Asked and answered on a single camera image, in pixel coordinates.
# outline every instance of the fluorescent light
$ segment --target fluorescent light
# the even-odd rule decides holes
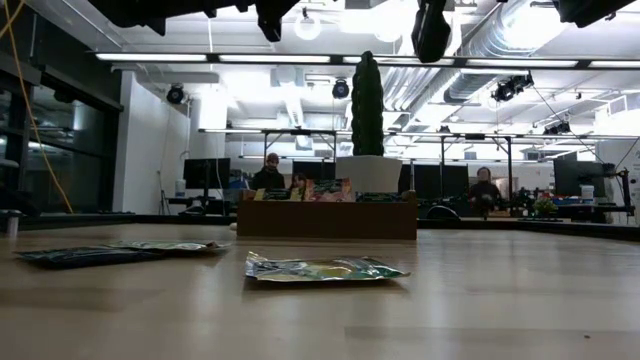
[[[262,130],[259,129],[200,129],[200,131],[208,133],[223,133],[223,134],[261,134]]]
[[[460,69],[465,75],[529,75],[527,70],[505,69]]]
[[[249,63],[323,63],[331,61],[330,56],[316,55],[220,55],[221,62]]]
[[[96,57],[104,61],[163,61],[163,62],[206,62],[204,54],[140,54],[140,53],[99,53]]]
[[[453,59],[442,59],[433,63],[423,64],[417,57],[413,56],[374,56],[373,59],[380,65],[429,65],[429,66],[451,66]],[[345,56],[342,61],[345,64],[357,64],[362,60],[359,56]]]
[[[589,67],[640,68],[640,61],[592,61]]]
[[[578,62],[575,60],[544,60],[544,59],[469,59],[468,66],[513,66],[522,68],[536,67],[574,67]]]

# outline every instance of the ductwork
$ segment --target ductwork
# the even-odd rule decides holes
[[[468,57],[528,57],[565,28],[553,9],[531,7],[534,0],[510,1],[495,11],[478,33],[458,51]],[[462,74],[441,70],[427,91],[411,107],[416,113],[429,101],[464,103],[496,79],[495,75]]]

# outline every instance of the person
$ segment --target person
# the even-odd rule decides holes
[[[276,153],[267,155],[267,162],[254,177],[251,188],[258,189],[285,189],[284,176],[278,172],[280,157]]]
[[[291,177],[291,187],[289,188],[289,190],[301,189],[305,186],[307,186],[307,177],[301,173],[293,174],[293,176]]]
[[[493,210],[496,202],[500,200],[498,187],[491,183],[491,170],[481,167],[476,173],[478,183],[469,190],[469,198],[473,207],[481,211]]]

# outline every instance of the yellow cable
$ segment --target yellow cable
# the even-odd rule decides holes
[[[22,7],[24,6],[24,0],[20,0],[20,5],[18,5],[18,8],[16,9],[16,12],[13,13],[13,15],[11,16],[11,19],[9,21],[7,21],[7,24],[2,28],[2,30],[0,30],[0,39],[2,39],[2,37],[4,36],[4,33],[7,32],[7,30],[9,30],[9,26],[11,26],[11,24],[13,24],[13,21],[18,17],[18,15],[20,15],[20,11],[22,11]]]
[[[20,11],[20,9],[22,8],[22,5],[24,5],[24,0],[20,0],[20,6],[18,7],[16,14],[18,11]],[[11,23],[13,22],[13,19],[15,19],[16,14],[14,14],[14,17],[11,18],[9,14],[9,4],[7,3],[7,0],[5,0],[4,2],[4,12],[7,16],[7,26],[9,28],[9,36],[11,37],[11,47],[13,48],[13,58],[16,61],[16,68],[18,68],[18,78],[20,79],[20,87],[22,88],[22,95],[24,96],[24,102],[27,105],[27,112],[29,113],[29,119],[31,119],[31,125],[33,126],[33,130],[36,135],[36,140],[38,140],[38,144],[40,144],[40,151],[42,151],[42,156],[44,158],[44,162],[47,164],[47,168],[49,169],[49,174],[51,174],[51,179],[53,180],[53,183],[58,188],[60,195],[62,195],[62,199],[64,200],[64,203],[67,205],[67,209],[69,210],[69,213],[73,214],[73,208],[71,207],[71,203],[69,203],[67,194],[62,189],[62,186],[60,186],[60,183],[58,182],[58,178],[56,178],[56,174],[53,172],[53,169],[51,168],[51,163],[49,163],[49,158],[47,157],[47,153],[44,151],[44,146],[42,145],[42,141],[40,140],[40,134],[38,133],[38,125],[36,124],[36,120],[33,117],[33,111],[31,110],[31,104],[29,103],[29,95],[27,94],[27,88],[24,85],[24,79],[22,77],[22,68],[20,67],[20,59],[18,58],[18,49],[16,48],[16,39],[13,36],[13,26],[11,26]]]

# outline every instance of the potted plant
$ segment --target potted plant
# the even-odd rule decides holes
[[[338,158],[336,164],[336,176],[351,179],[354,191],[398,191],[402,161],[384,157],[383,96],[378,63],[367,51],[353,76],[353,156]]]

